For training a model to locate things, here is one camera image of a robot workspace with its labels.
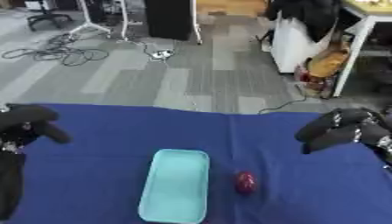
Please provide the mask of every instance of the extension cord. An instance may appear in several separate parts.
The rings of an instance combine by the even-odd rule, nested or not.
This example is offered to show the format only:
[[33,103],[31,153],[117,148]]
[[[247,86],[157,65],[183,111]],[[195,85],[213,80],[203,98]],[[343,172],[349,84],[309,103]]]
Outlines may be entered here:
[[156,51],[151,54],[151,58],[153,60],[167,60],[173,55],[173,51],[165,50],[165,51]]

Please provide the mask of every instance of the red apple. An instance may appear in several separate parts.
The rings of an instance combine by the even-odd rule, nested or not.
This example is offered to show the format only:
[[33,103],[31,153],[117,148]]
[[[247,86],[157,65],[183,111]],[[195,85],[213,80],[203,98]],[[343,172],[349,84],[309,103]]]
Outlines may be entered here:
[[235,190],[241,194],[250,194],[256,190],[256,178],[248,171],[240,171],[235,175]]

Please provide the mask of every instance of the gray carpet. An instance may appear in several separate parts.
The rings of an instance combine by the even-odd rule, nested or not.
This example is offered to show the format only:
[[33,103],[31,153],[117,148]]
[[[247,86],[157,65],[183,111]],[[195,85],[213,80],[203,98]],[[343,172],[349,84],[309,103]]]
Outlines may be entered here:
[[[82,23],[77,20],[62,31],[40,24],[37,32],[26,26],[25,14],[0,13],[0,52],[18,47],[39,47],[45,40]],[[83,66],[62,66],[58,61],[34,61],[31,57],[0,59],[0,102],[60,102],[102,105],[157,106],[206,112],[254,114],[287,101],[301,99],[292,77],[280,76],[270,55],[254,41],[264,34],[263,19],[201,17],[203,45],[194,37],[187,42],[142,38],[149,51],[174,49],[167,63],[150,61],[143,47],[118,43],[93,31],[76,42],[80,48],[99,48],[110,55]],[[129,35],[144,36],[145,28],[132,26]],[[324,112],[336,107],[379,108],[388,95],[372,94],[366,81],[350,80],[346,97],[287,106],[280,111]]]

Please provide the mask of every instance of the table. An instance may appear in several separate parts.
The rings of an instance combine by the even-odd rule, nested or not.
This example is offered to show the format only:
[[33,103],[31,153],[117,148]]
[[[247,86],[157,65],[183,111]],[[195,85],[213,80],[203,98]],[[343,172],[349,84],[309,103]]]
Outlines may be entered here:
[[361,48],[365,43],[367,36],[373,30],[375,24],[392,22],[392,4],[387,7],[380,7],[369,3],[356,2],[355,0],[344,0],[343,5],[347,11],[361,18],[361,21],[359,29],[355,35],[355,39],[351,44],[350,57],[338,78],[338,83],[333,93],[333,96],[335,97],[341,95],[353,65],[360,54]]
[[[304,155],[293,134],[315,113],[223,115],[152,107],[49,105],[73,138],[24,149],[24,194],[6,224],[141,224],[137,207],[159,149],[210,157],[202,224],[379,224],[392,220],[392,175],[351,143]],[[254,173],[257,191],[235,192]]]

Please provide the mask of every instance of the light blue tray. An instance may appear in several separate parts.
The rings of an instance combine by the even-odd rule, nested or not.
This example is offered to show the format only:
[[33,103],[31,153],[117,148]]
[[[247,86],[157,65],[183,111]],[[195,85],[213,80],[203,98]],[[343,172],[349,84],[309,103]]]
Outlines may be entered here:
[[209,157],[200,150],[154,155],[139,204],[145,221],[200,223],[207,211]]

